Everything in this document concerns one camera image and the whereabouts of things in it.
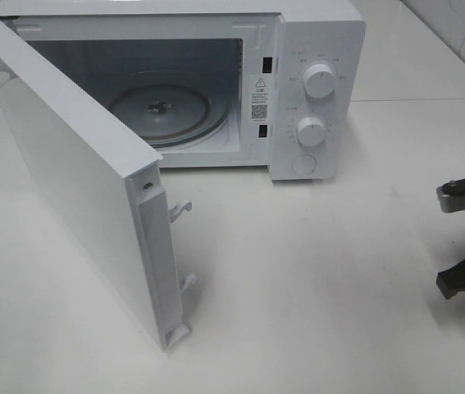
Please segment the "round white door button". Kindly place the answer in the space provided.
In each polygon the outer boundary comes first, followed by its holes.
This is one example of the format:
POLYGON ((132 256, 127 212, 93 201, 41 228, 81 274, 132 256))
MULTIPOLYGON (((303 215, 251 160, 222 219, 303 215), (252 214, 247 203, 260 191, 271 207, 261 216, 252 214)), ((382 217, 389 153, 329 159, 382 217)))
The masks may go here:
POLYGON ((317 166, 317 160, 310 154, 301 154, 294 158, 292 169, 299 175, 311 175, 317 166))

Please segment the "white microwave door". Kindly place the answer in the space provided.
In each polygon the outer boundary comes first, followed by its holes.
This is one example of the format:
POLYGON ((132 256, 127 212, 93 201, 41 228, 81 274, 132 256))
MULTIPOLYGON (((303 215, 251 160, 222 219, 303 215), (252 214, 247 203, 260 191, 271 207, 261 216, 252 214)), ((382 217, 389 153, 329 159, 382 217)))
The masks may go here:
POLYGON ((161 155, 0 21, 0 105, 30 175, 157 345, 188 333, 161 155))

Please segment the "lower white microwave knob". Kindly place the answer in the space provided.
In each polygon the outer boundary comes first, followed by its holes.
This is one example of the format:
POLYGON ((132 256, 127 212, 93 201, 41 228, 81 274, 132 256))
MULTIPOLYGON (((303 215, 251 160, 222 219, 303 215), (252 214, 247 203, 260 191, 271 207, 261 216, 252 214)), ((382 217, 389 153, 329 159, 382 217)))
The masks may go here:
POLYGON ((297 138, 304 147, 315 147, 326 138, 327 125, 321 117, 305 117, 297 124, 297 138))

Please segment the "white microwave knob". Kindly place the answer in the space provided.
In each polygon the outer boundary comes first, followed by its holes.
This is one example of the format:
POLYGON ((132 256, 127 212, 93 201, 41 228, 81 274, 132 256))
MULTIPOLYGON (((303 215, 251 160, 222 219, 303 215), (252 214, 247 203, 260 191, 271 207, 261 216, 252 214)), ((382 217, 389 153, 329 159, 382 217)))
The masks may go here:
POLYGON ((297 124, 297 138, 304 147, 315 147, 326 138, 327 125, 321 117, 305 117, 297 124))
POLYGON ((337 70, 331 63, 315 62, 303 73, 303 87, 309 97, 323 99, 334 92, 337 79, 337 70))

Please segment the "upper white microwave knob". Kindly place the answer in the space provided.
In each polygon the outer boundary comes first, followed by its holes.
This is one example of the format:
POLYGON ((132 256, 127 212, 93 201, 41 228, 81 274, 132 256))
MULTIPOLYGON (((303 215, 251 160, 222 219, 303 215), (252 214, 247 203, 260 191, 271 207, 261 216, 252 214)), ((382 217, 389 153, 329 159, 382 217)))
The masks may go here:
POLYGON ((334 92, 337 79, 337 70, 331 63, 315 62, 303 73, 303 87, 309 97, 323 99, 334 92))

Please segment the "white microwave oven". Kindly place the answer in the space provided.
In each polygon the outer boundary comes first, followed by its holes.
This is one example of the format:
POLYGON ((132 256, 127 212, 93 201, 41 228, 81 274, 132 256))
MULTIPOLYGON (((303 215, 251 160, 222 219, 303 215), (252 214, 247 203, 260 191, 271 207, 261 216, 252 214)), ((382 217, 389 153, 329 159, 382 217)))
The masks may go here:
POLYGON ((167 148, 144 140, 158 167, 258 166, 275 181, 334 174, 366 29, 349 1, 1 1, 0 21, 108 111, 120 94, 155 84, 229 101, 209 135, 167 148), (303 87, 315 62, 337 70, 325 98, 303 87), (318 146, 298 141, 305 117, 326 122, 318 146), (293 171, 301 154, 317 160, 313 174, 293 171))

